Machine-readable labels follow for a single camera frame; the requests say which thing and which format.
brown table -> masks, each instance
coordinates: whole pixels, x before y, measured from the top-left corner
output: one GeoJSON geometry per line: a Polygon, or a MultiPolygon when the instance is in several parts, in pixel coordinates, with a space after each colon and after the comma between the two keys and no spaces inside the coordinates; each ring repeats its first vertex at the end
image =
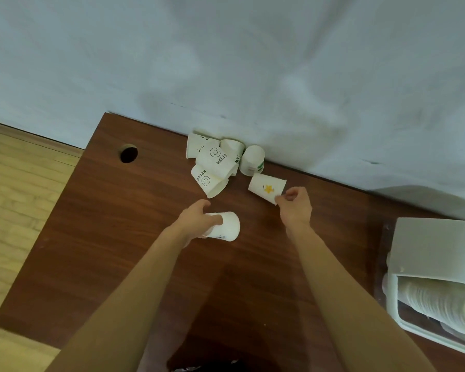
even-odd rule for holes
{"type": "MultiPolygon", "coordinates": [[[[106,113],[0,308],[0,327],[62,347],[159,232],[204,197],[185,147],[184,136],[106,113]],[[139,155],[125,164],[126,143],[139,155]]],[[[438,216],[272,163],[265,173],[307,187],[312,225],[370,292],[383,224],[438,216]]],[[[141,370],[235,358],[253,370],[342,370],[279,210],[248,182],[238,174],[212,199],[210,211],[236,212],[242,231],[182,252],[141,370]]],[[[465,371],[465,355],[413,337],[439,370],[465,371]]]]}

upside-down paper cup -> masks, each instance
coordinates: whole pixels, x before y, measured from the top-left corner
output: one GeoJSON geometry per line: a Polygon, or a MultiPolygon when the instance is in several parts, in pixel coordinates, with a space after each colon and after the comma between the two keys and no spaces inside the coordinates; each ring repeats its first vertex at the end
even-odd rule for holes
{"type": "Polygon", "coordinates": [[[286,180],[255,173],[251,178],[248,190],[277,205],[275,198],[283,193],[285,185],[286,180]]]}
{"type": "Polygon", "coordinates": [[[186,158],[196,158],[198,153],[205,146],[219,147],[219,140],[211,137],[200,136],[196,133],[188,135],[188,142],[186,144],[186,158]]]}
{"type": "Polygon", "coordinates": [[[220,147],[206,145],[198,153],[196,164],[201,165],[211,174],[227,179],[237,169],[236,155],[226,154],[220,147]]]}
{"type": "Polygon", "coordinates": [[[216,239],[232,242],[236,240],[239,235],[239,218],[232,211],[226,213],[207,213],[206,215],[220,215],[222,216],[222,225],[213,226],[203,234],[206,237],[213,237],[216,239]]]}
{"type": "Polygon", "coordinates": [[[260,146],[248,146],[239,163],[239,170],[246,176],[253,176],[255,172],[261,173],[264,160],[265,151],[260,146]]]}
{"type": "MultiPolygon", "coordinates": [[[[242,142],[235,140],[221,140],[220,148],[232,156],[236,155],[235,161],[239,165],[241,156],[243,155],[244,151],[244,144],[242,142]]],[[[237,168],[238,167],[236,167],[231,176],[236,176],[237,168]]]]}
{"type": "Polygon", "coordinates": [[[218,195],[229,182],[229,179],[223,180],[199,165],[195,165],[195,167],[193,167],[191,175],[195,178],[200,188],[203,189],[207,198],[212,198],[218,195]]]}

white wall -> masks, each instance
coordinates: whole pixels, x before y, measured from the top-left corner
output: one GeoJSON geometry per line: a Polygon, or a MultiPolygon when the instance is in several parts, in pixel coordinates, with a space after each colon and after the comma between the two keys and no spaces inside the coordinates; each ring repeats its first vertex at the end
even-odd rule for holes
{"type": "Polygon", "coordinates": [[[104,111],[465,217],[465,0],[0,0],[0,122],[104,111]]]}

wooden floor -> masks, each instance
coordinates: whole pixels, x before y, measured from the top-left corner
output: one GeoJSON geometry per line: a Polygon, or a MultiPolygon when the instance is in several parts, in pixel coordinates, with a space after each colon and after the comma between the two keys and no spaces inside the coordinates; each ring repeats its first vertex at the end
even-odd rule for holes
{"type": "MultiPolygon", "coordinates": [[[[0,305],[79,160],[70,150],[0,125],[0,305]]],[[[0,329],[0,372],[40,372],[57,353],[0,329]]]]}

